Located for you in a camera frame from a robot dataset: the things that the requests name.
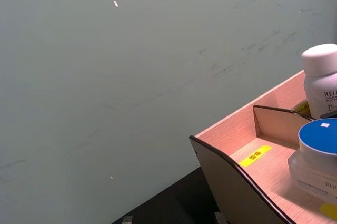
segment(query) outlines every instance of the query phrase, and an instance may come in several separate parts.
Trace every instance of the black floor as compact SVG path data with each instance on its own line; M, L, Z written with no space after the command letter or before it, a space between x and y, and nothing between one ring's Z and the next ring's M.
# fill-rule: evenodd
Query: black floor
M214 223L218 211L201 168L179 180L126 215L132 224ZM123 217L113 224L121 224Z

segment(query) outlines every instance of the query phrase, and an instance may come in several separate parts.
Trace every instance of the wall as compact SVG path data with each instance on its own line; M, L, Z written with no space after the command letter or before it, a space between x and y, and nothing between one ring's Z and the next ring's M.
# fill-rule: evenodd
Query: wall
M0 0L0 222L111 223L336 41L335 0Z

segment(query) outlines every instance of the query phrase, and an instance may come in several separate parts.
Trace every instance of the yellow sticker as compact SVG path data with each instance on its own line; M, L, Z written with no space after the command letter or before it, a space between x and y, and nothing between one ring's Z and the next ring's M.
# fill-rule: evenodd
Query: yellow sticker
M247 158L243 159L239 164L243 167L248 167L253 162L255 162L258 158L266 154L272 147L263 145L255 152L251 153Z
M320 212L333 220L337 220L337 206L325 203L321 206Z
M294 111L305 114L305 115L310 115L309 104L307 100L304 100L300 104L298 104L294 108Z

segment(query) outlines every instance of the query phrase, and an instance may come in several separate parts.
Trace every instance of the white bottle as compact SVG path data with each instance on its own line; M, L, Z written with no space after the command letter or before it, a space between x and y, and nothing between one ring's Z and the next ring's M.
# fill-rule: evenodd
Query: white bottle
M302 54L304 90L311 116L337 110L337 45L314 46Z

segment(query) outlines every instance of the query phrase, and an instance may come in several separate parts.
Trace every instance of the white container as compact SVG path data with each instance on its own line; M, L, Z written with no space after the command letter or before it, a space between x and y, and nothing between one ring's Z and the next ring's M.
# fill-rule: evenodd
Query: white container
M288 158L293 182L302 190L337 204L337 119L309 122L299 131L300 149Z
M335 170L308 163L300 150L288 158L292 182L303 191L337 205L337 176Z
M337 110L337 45L314 46L302 54L304 90L311 116Z

